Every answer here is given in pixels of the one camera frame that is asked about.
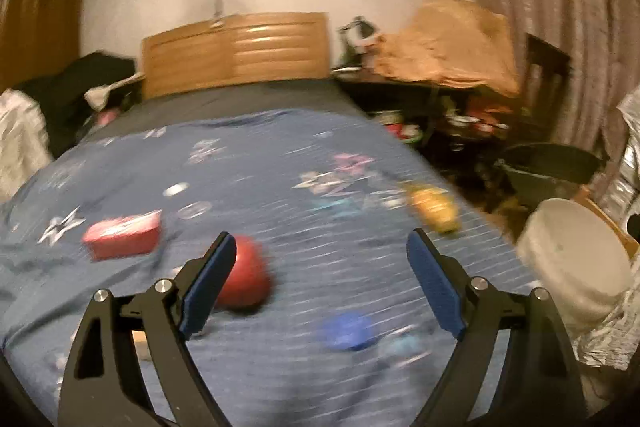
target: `red box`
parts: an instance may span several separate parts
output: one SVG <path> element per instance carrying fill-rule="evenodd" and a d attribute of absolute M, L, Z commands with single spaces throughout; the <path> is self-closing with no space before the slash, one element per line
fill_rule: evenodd
<path fill-rule="evenodd" d="M 82 242 L 94 261 L 151 252 L 160 239 L 161 211 L 137 216 L 107 219 L 93 224 Z"/>

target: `bed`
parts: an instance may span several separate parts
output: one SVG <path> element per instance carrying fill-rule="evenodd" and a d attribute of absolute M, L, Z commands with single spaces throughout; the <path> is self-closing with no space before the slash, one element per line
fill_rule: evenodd
<path fill-rule="evenodd" d="M 0 339 L 11 369 L 54 422 L 72 337 L 93 292 L 146 289 L 200 256 L 221 230 L 264 248 L 274 292 L 258 312 L 214 311 L 188 347 L 236 426 L 402 426 L 453 350 L 406 260 L 420 226 L 398 182 L 446 183 L 366 120 L 327 79 L 323 14 L 252 14 L 185 26 L 143 44 L 145 102 L 68 151 L 0 206 Z M 180 193 L 169 187 L 186 186 Z M 528 293 L 530 272 L 494 227 L 456 198 L 462 228 L 428 233 L 500 289 Z M 107 217 L 162 210 L 148 255 L 92 262 L 81 236 Z M 379 336 L 426 325 L 432 353 L 389 367 L 376 346 L 326 349 L 318 328 L 341 311 Z M 474 411 L 488 409 L 500 336 Z M 171 418 L 150 363 L 156 410 Z"/>

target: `blue round object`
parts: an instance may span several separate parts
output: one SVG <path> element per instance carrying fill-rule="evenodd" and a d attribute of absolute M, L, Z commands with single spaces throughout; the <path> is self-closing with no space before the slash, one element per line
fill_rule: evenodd
<path fill-rule="evenodd" d="M 331 349 L 358 350 L 373 343 L 373 322 L 356 312 L 333 315 L 322 324 L 324 343 Z"/>

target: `wooden headboard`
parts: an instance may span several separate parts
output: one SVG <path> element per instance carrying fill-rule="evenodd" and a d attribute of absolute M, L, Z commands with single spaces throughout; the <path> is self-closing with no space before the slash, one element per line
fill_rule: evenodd
<path fill-rule="evenodd" d="M 233 15 L 143 41 L 145 98 L 206 87 L 329 76 L 323 13 Z"/>

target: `dark gray mattress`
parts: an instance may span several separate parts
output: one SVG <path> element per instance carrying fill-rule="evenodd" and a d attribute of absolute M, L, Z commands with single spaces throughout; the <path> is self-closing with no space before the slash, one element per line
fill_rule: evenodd
<path fill-rule="evenodd" d="M 86 140 L 125 136 L 175 123 L 289 108 L 363 116 L 363 112 L 330 78 L 278 80 L 215 87 L 146 100 Z"/>

